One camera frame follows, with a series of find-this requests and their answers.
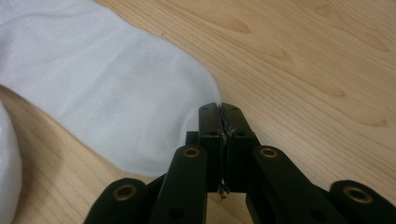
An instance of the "white fabric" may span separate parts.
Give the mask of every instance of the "white fabric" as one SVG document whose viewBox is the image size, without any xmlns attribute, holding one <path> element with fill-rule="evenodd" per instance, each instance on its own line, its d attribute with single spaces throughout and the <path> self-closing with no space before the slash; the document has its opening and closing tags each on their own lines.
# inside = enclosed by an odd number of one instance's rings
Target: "white fabric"
<svg viewBox="0 0 396 224">
<path fill-rule="evenodd" d="M 0 103 L 0 223 L 11 223 L 21 191 L 21 157 L 17 138 Z"/>
<path fill-rule="evenodd" d="M 122 170 L 166 172 L 220 101 L 190 55 L 92 1 L 0 2 L 0 83 Z"/>
</svg>

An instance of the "white cloth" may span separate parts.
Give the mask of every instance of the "white cloth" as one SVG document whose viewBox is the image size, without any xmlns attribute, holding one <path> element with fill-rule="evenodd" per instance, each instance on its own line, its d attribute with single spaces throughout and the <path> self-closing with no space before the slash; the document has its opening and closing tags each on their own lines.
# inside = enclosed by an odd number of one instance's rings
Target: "white cloth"
<svg viewBox="0 0 396 224">
<path fill-rule="evenodd" d="M 0 83 L 122 170 L 165 173 L 220 101 L 190 55 L 92 1 L 0 1 Z"/>
<path fill-rule="evenodd" d="M 21 157 L 17 138 L 0 103 L 0 223 L 11 223 L 21 191 Z"/>
</svg>

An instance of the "wood grain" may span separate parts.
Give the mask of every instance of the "wood grain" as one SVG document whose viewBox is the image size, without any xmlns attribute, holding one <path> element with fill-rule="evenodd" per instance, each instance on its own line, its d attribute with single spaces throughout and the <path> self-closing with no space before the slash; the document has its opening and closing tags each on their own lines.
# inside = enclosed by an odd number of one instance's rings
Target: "wood grain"
<svg viewBox="0 0 396 224">
<path fill-rule="evenodd" d="M 223 102 L 314 184 L 353 179 L 396 204 L 395 1 L 98 2 L 204 64 Z M 108 183 L 135 176 L 12 92 L 0 99 L 24 166 L 15 223 L 80 223 Z M 243 198 L 210 195 L 207 223 L 251 223 Z"/>
</svg>

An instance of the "wooden surface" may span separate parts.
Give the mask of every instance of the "wooden surface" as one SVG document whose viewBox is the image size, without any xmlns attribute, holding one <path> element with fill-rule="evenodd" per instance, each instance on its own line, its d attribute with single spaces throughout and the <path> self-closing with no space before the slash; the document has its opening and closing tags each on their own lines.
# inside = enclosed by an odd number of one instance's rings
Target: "wooden surface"
<svg viewBox="0 0 396 224">
<path fill-rule="evenodd" d="M 204 64 L 223 102 L 314 184 L 353 179 L 396 204 L 395 1 L 99 2 Z M 5 88 L 0 99 L 23 161 L 15 223 L 81 223 L 108 183 L 136 177 Z M 207 223 L 251 223 L 244 195 L 210 195 L 207 213 Z"/>
</svg>

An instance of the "hole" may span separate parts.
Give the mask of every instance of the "hole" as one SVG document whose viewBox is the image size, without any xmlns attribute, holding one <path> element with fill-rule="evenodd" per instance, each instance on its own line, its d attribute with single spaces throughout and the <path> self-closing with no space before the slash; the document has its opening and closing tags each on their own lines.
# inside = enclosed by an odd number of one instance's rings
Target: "hole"
<svg viewBox="0 0 396 224">
<path fill-rule="evenodd" d="M 180 220 L 185 216 L 185 212 L 181 208 L 173 208 L 169 211 L 169 217 L 173 220 Z"/>
<path fill-rule="evenodd" d="M 309 212 L 309 215 L 316 221 L 324 222 L 327 220 L 326 215 L 324 215 L 322 212 L 319 210 L 311 210 Z"/>
<path fill-rule="evenodd" d="M 236 136 L 243 137 L 245 136 L 245 133 L 236 133 Z"/>
<path fill-rule="evenodd" d="M 183 150 L 183 154 L 186 157 L 196 157 L 196 156 L 198 156 L 200 154 L 200 151 L 197 148 L 190 147 L 190 148 L 184 149 Z"/>
<path fill-rule="evenodd" d="M 267 158 L 275 158 L 277 157 L 277 152 L 271 148 L 262 148 L 260 150 L 260 154 L 262 154 L 262 156 L 267 157 Z"/>
<path fill-rule="evenodd" d="M 135 185 L 124 184 L 114 189 L 113 198 L 120 202 L 126 201 L 134 197 L 136 195 L 136 192 L 137 192 L 137 188 Z"/>
<path fill-rule="evenodd" d="M 343 188 L 343 192 L 349 199 L 355 201 L 356 203 L 373 202 L 372 196 L 362 189 L 358 189 L 352 186 L 346 186 Z"/>
</svg>

